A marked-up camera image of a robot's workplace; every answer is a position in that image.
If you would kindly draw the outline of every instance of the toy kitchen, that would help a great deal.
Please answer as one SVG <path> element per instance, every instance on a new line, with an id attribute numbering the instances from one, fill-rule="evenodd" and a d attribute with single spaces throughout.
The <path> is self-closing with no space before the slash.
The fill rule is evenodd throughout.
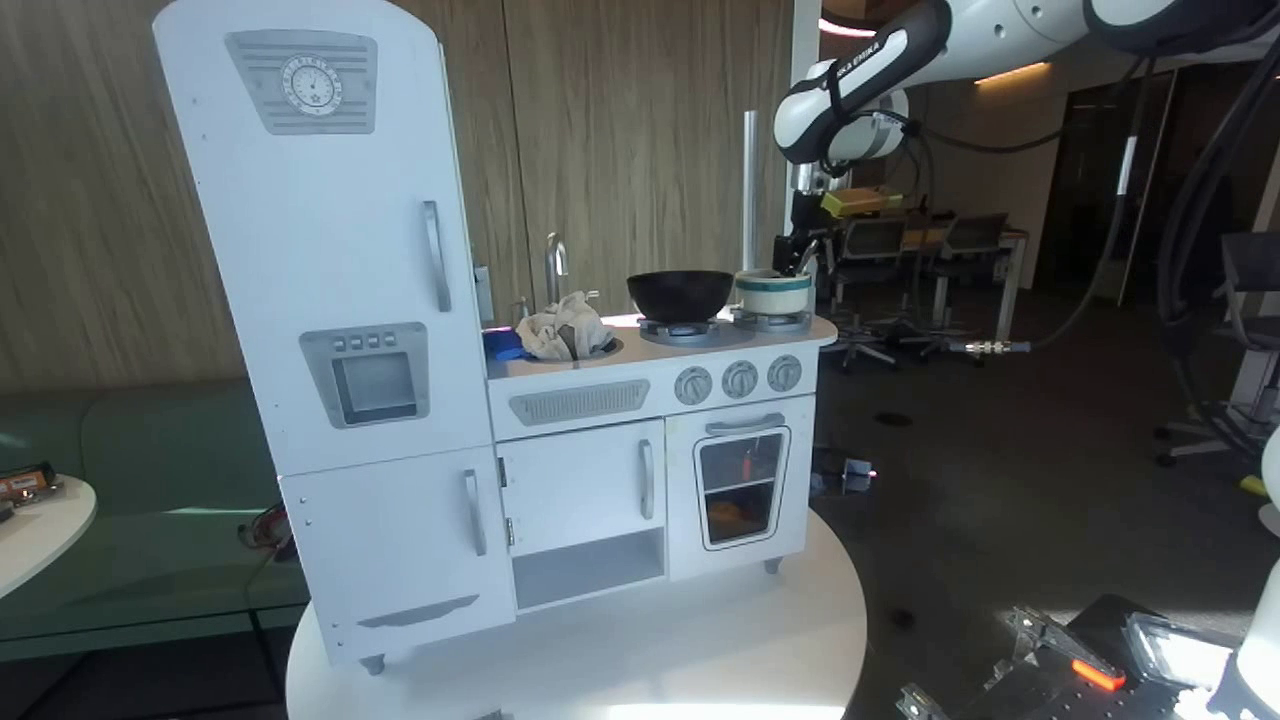
<path id="1" fill-rule="evenodd" d="M 610 353 L 488 359 L 420 19 L 177 0 L 154 34 L 338 665 L 804 549 L 834 326 L 610 318 Z"/>

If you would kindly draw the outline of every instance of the machine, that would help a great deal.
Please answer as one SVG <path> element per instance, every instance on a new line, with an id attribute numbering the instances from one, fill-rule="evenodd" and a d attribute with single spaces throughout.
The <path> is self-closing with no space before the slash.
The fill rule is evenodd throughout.
<path id="1" fill-rule="evenodd" d="M 787 274 L 811 246 L 816 204 L 828 182 L 859 162 L 895 154 L 913 129 L 913 86 L 966 80 L 996 70 L 1043 61 L 1084 34 L 1141 61 L 1216 61 L 1216 53 L 1265 56 L 1254 91 L 1265 95 L 1280 70 L 1280 6 L 1276 0 L 921 0 L 891 19 L 871 49 L 816 66 L 776 111 L 776 148 L 795 163 L 794 234 L 776 250 Z M 1256 95 L 1241 95 L 1224 118 L 1216 145 L 1205 154 L 1197 182 L 1185 189 L 1165 235 L 1165 265 L 1185 265 L 1185 239 L 1205 216 L 1231 140 L 1256 118 Z M 1265 482 L 1280 499 L 1280 435 L 1265 449 Z M 1256 607 L 1254 631 L 1237 651 L 1241 680 L 1280 715 L 1280 570 Z"/>

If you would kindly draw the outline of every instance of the cabinet handle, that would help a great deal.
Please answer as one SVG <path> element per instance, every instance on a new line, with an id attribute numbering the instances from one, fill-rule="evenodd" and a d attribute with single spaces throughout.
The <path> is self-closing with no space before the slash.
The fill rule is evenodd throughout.
<path id="1" fill-rule="evenodd" d="M 428 274 L 434 274 L 434 294 L 436 309 L 452 312 L 452 294 L 450 294 L 450 256 L 444 256 L 444 229 L 441 229 L 441 208 L 436 199 L 425 199 L 425 229 L 428 229 Z"/>
<path id="2" fill-rule="evenodd" d="M 642 441 L 642 518 L 651 519 L 651 443 Z"/>
<path id="3" fill-rule="evenodd" d="M 785 413 L 767 413 L 762 422 L 739 422 L 739 423 L 710 423 L 710 435 L 726 435 L 726 431 L 752 431 L 752 428 L 785 428 Z"/>
<path id="4" fill-rule="evenodd" d="M 477 478 L 477 472 L 466 472 L 466 489 L 468 489 L 468 505 L 472 505 L 477 554 L 488 558 L 483 518 L 480 518 L 480 478 Z"/>

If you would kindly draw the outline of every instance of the dark floor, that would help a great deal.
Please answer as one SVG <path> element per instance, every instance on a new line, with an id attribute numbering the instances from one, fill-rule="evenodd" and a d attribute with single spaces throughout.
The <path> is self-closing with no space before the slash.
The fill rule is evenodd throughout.
<path id="1" fill-rule="evenodd" d="M 1035 339 L 1065 312 L 1027 297 L 1015 338 Z M 1241 637 L 1276 540 L 1237 489 L 1241 460 L 1154 463 L 1154 428 L 1175 417 L 1185 402 L 1141 309 L 1096 309 L 1027 357 L 828 372 L 825 463 L 880 467 L 868 491 L 816 495 L 868 591 L 851 715 L 891 720 L 899 684 L 966 709 L 1007 656 L 1007 605 L 1069 621 L 1117 591 Z M 0 715 L 282 720 L 285 656 L 289 631 L 0 665 Z"/>

